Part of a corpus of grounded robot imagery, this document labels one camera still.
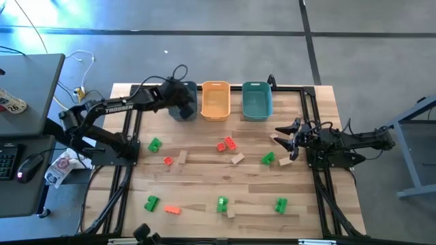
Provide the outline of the black computer mouse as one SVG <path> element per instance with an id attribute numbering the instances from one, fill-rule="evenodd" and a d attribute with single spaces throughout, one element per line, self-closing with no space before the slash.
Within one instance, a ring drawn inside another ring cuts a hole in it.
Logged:
<path id="1" fill-rule="evenodd" d="M 17 170 L 16 180 L 25 184 L 33 179 L 36 175 L 44 157 L 41 154 L 32 154 L 27 157 Z"/>

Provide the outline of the grey metal table frame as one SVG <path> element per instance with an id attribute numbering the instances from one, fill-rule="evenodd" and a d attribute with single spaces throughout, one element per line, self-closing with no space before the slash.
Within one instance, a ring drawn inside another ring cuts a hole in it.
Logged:
<path id="1" fill-rule="evenodd" d="M 421 98 L 387 122 L 396 133 L 413 183 L 397 193 L 399 198 L 436 193 L 436 119 L 417 119 L 431 110 L 436 112 L 436 94 Z"/>

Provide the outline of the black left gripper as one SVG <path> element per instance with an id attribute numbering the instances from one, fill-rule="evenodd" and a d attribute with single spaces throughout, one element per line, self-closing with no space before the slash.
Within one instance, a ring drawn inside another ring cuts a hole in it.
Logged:
<path id="1" fill-rule="evenodd" d="M 178 93 L 167 93 L 166 81 L 159 87 L 159 93 L 162 99 L 157 102 L 155 109 L 159 110 L 171 106 L 179 106 L 179 116 L 182 119 L 191 118 L 196 114 L 196 106 L 192 106 L 189 103 L 197 104 L 197 90 L 187 89 L 187 87 L 182 83 L 184 88 L 181 91 Z"/>

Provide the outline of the black aluminium table frame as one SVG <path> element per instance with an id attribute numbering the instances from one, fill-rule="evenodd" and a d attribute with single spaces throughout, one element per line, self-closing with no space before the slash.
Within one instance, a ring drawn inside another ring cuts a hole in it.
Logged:
<path id="1" fill-rule="evenodd" d="M 105 129 L 126 129 L 142 147 L 124 196 L 97 233 L 129 237 L 146 223 L 165 245 L 297 244 L 299 239 L 335 240 L 348 231 L 364 233 L 352 175 L 341 168 L 319 174 L 343 211 L 337 217 L 315 187 L 317 172 L 308 166 L 305 152 L 280 166 L 279 159 L 289 154 L 270 138 L 276 127 L 290 125 L 298 117 L 340 127 L 333 89 L 279 86 L 272 92 L 272 116 L 264 122 L 245 120 L 240 85 L 232 85 L 230 93 L 231 111 L 225 121 L 199 116 L 178 122 L 166 110 L 106 117 Z M 156 153 L 147 149 L 154 137 L 162 142 Z M 225 145 L 219 152 L 217 144 L 226 137 L 237 148 Z M 188 152 L 184 165 L 178 164 L 181 150 Z M 264 165 L 261 159 L 269 152 L 275 153 L 275 160 Z M 234 165 L 231 159 L 238 153 L 245 158 Z M 173 158 L 173 164 L 166 165 L 166 157 Z M 150 195 L 160 198 L 154 212 L 144 209 Z M 217 212 L 219 196 L 228 198 L 234 218 Z M 287 199 L 284 214 L 275 211 L 279 197 Z M 164 206 L 179 207 L 181 213 L 167 213 Z"/>

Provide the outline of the yellow-orange plastic bin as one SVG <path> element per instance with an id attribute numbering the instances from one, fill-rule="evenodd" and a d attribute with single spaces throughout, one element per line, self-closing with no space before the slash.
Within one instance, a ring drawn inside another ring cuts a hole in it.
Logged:
<path id="1" fill-rule="evenodd" d="M 230 84 L 206 81 L 202 84 L 201 115 L 207 121 L 225 121 L 230 115 Z"/>

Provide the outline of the teal plastic bin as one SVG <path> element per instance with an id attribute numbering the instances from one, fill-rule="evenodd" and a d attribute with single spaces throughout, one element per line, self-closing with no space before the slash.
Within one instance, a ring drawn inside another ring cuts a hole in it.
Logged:
<path id="1" fill-rule="evenodd" d="M 242 85 L 242 106 L 245 120 L 267 120 L 273 114 L 270 85 L 267 82 L 245 82 Z"/>

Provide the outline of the dark grey-blue plastic bin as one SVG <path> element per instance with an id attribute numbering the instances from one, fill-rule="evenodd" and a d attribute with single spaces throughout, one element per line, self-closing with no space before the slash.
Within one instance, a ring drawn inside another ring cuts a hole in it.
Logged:
<path id="1" fill-rule="evenodd" d="M 189 106 L 193 109 L 193 114 L 191 114 L 188 118 L 183 119 L 180 115 L 181 110 L 177 106 L 173 106 L 171 108 L 168 108 L 168 113 L 176 121 L 195 120 L 197 117 L 197 111 L 198 111 L 197 84 L 195 82 L 192 82 L 192 81 L 186 81 L 186 82 L 183 82 L 183 84 L 187 87 L 188 91 L 190 92 L 190 94 L 193 98 L 193 102 L 189 103 Z"/>

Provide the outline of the black computer keyboard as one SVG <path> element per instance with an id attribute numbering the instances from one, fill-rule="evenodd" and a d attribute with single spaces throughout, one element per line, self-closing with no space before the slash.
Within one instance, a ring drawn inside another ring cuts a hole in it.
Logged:
<path id="1" fill-rule="evenodd" d="M 12 179 L 18 151 L 16 144 L 0 144 L 0 181 Z"/>

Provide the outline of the dark grey desk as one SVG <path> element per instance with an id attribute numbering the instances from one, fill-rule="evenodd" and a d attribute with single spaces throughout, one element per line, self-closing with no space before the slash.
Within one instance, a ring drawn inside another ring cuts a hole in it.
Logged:
<path id="1" fill-rule="evenodd" d="M 64 60 L 64 54 L 0 56 L 0 88 L 27 103 L 20 114 L 0 113 L 0 137 L 42 133 Z"/>
<path id="2" fill-rule="evenodd" d="M 31 216 L 37 214 L 40 199 L 45 186 L 44 174 L 50 163 L 55 147 L 55 139 L 51 135 L 22 138 L 0 138 L 0 143 L 21 145 L 18 160 L 11 180 L 0 180 L 0 218 Z M 32 154 L 42 151 L 44 160 L 37 168 L 34 177 L 28 183 L 19 183 L 16 172 L 20 164 Z"/>

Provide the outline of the black clamp mount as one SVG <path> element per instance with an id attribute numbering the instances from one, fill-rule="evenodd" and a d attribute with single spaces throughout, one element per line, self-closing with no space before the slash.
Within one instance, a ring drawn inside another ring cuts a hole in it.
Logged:
<path id="1" fill-rule="evenodd" d="M 158 233 L 151 235 L 151 229 L 146 223 L 142 223 L 134 232 L 134 238 L 138 245 L 159 245 L 161 237 Z"/>

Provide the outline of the white printed snack packet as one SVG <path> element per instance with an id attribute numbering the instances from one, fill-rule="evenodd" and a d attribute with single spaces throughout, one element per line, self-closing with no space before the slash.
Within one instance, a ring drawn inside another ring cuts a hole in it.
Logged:
<path id="1" fill-rule="evenodd" d="M 23 113 L 27 109 L 27 103 L 14 97 L 4 88 L 0 87 L 0 105 L 13 114 Z"/>

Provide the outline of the white red printed bag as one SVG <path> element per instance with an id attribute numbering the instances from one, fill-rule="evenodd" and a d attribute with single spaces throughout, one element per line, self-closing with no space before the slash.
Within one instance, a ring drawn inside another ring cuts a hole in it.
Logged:
<path id="1" fill-rule="evenodd" d="M 44 178 L 49 186 L 59 188 L 73 170 L 91 168 L 91 159 L 68 148 L 50 165 Z"/>

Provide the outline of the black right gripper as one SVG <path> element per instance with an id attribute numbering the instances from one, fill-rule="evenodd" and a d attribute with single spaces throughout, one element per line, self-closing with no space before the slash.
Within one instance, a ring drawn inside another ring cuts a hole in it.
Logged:
<path id="1" fill-rule="evenodd" d="M 300 147 L 308 148 L 311 146 L 312 141 L 314 141 L 315 139 L 315 134 L 318 131 L 317 126 L 311 126 L 311 128 L 314 130 L 314 134 L 310 135 L 309 137 L 303 137 L 300 134 L 301 125 L 303 125 L 301 124 L 301 119 L 296 118 L 290 126 L 275 128 L 275 130 L 280 133 L 286 135 L 292 134 L 294 136 L 291 140 L 283 139 L 280 137 L 273 138 L 274 141 L 284 147 L 287 152 L 291 152 L 290 160 L 292 161 L 295 161 L 298 158 Z"/>

